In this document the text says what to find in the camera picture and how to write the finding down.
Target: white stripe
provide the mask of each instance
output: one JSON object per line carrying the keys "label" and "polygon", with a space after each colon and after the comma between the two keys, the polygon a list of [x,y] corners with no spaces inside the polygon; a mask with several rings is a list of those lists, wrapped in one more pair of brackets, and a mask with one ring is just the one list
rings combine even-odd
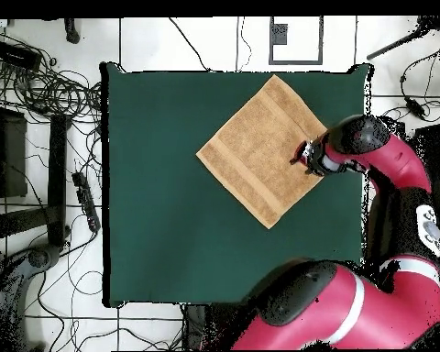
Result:
{"label": "white stripe", "polygon": [[398,271],[406,271],[406,272],[414,272],[416,274],[424,275],[427,278],[430,278],[434,281],[438,287],[440,288],[440,278],[438,275],[438,271],[434,268],[434,266],[429,265],[426,262],[417,259],[390,259],[384,262],[380,267],[379,271],[387,268],[389,263],[395,260],[399,263],[400,268]]}
{"label": "white stripe", "polygon": [[363,301],[365,299],[365,289],[362,280],[357,275],[353,275],[356,279],[356,294],[354,296],[352,306],[350,307],[350,311],[341,326],[339,326],[339,328],[327,339],[323,340],[324,343],[334,344],[338,341],[341,341],[354,327],[358,320],[358,317],[360,316],[360,312],[362,311],[363,307]]}

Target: green tablecloth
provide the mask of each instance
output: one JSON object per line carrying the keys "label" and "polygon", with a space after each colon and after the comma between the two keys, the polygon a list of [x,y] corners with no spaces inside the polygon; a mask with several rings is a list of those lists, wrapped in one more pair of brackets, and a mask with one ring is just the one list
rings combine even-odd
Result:
{"label": "green tablecloth", "polygon": [[[195,156],[272,73],[106,66],[110,301],[234,303],[288,259],[359,260],[359,174],[322,180],[268,230]],[[275,74],[331,126],[364,112],[368,71]]]}

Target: red robot arm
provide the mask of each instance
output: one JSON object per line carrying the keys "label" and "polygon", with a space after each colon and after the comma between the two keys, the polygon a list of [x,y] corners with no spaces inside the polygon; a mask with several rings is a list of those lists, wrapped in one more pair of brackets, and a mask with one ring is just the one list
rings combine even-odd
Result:
{"label": "red robot arm", "polygon": [[424,165],[370,115],[301,145],[296,161],[319,175],[367,171],[377,191],[391,190],[389,254],[373,259],[390,290],[341,263],[297,263],[264,291],[258,315],[232,349],[301,349],[317,340],[341,349],[410,347],[440,323],[440,232]]}

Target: white tile floor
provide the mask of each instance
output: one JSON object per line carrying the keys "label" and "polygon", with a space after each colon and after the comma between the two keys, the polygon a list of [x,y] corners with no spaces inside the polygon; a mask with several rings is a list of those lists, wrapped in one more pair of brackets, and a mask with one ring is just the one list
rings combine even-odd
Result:
{"label": "white tile floor", "polygon": [[[413,30],[415,20],[416,16],[325,16],[322,66],[270,66],[270,20],[268,17],[247,16],[244,21],[243,38],[250,46],[251,52],[248,45],[240,38],[237,67],[243,66],[245,72],[310,70],[345,72],[355,63],[366,62],[367,55],[374,50],[386,46]],[[179,18],[177,22],[198,50],[206,67],[230,72],[235,70],[237,55],[237,18],[235,16]],[[239,26],[242,22],[243,17],[239,18]],[[81,35],[81,41],[77,45],[72,45],[65,40],[63,20],[51,22],[15,20],[14,24],[6,29],[6,34],[46,50],[58,60],[59,70],[79,72],[89,80],[90,85],[97,83],[100,79],[98,65],[101,61],[121,62],[128,72],[202,69],[195,53],[168,18],[77,19],[77,29]],[[412,61],[438,50],[439,47],[440,33],[434,33],[373,60],[371,63],[375,65],[376,70],[371,84],[373,95],[371,113],[380,115],[394,106],[402,105],[399,83],[402,72]],[[406,94],[424,95],[431,64],[432,62],[427,60],[408,71],[407,81],[404,84]],[[71,73],[67,75],[74,79],[78,77]],[[440,101],[440,59],[435,62],[427,95]],[[7,92],[7,99],[14,101],[12,91]],[[437,118],[439,113],[439,109],[433,108],[429,118]],[[408,134],[412,134],[417,127],[427,125],[412,115],[407,115],[402,121],[406,123]],[[85,132],[92,129],[89,125],[81,127],[81,130]],[[46,148],[49,145],[49,128],[29,125],[27,138],[29,140],[27,154],[29,156],[39,154],[43,160],[47,160],[47,151],[35,146]],[[69,132],[69,141],[86,159],[88,152],[84,143],[85,136],[72,128]],[[99,156],[100,150],[97,148],[94,153]],[[67,162],[70,171],[74,170],[74,160],[83,163],[82,158],[73,149],[68,148]],[[47,169],[42,166],[38,158],[27,160],[27,175],[45,203]],[[93,175],[89,180],[93,187],[95,202],[100,204],[101,191],[97,185],[97,179]],[[67,199],[69,204],[67,220],[71,223],[74,217],[80,214],[78,207],[70,206],[78,204],[72,184],[68,185]],[[35,204],[36,200],[31,192],[25,199],[8,199],[8,202]],[[20,207],[8,206],[8,211],[17,209]],[[85,242],[91,235],[83,217],[75,222],[74,231],[72,242],[74,247]],[[1,249],[7,249],[9,253],[18,251],[42,232],[44,229],[38,228],[12,236],[7,239],[7,242],[2,242]],[[77,255],[71,255],[70,262],[76,259]],[[42,301],[56,314],[67,317],[64,318],[64,333],[54,350],[62,347],[62,351],[73,351],[73,344],[68,343],[72,325],[70,316],[72,315],[73,287],[69,274],[65,273],[67,266],[67,260],[64,258],[49,271]],[[77,264],[71,268],[70,276],[73,282],[76,282],[86,271],[102,271],[102,267],[102,237],[99,236],[84,250]],[[49,285],[57,279],[59,279],[57,283],[50,287]],[[42,277],[37,276],[32,281],[27,294],[27,305],[29,305],[26,311],[27,330],[30,340],[44,340],[49,347],[61,330],[61,323],[43,312],[35,301],[41,282]],[[97,273],[88,275],[79,284],[79,288],[89,293],[98,292],[101,289],[101,276]],[[118,326],[127,328],[150,341],[170,342],[181,328],[182,316],[179,307],[172,304],[129,303],[120,309],[119,317],[117,317],[116,310],[103,307],[101,293],[88,296],[76,292],[73,297],[73,317],[77,317],[79,322],[77,343],[80,344],[87,336],[110,333]],[[167,321],[154,321],[150,320],[151,318]],[[129,333],[120,331],[106,337],[85,341],[82,351],[143,350],[147,346]]]}

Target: brown towel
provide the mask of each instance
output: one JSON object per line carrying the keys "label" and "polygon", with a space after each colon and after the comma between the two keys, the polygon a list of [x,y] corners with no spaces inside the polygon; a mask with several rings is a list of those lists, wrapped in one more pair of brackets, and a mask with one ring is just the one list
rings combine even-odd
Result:
{"label": "brown towel", "polygon": [[205,167],[266,228],[319,181],[290,159],[326,131],[302,98],[273,75],[197,152]]}

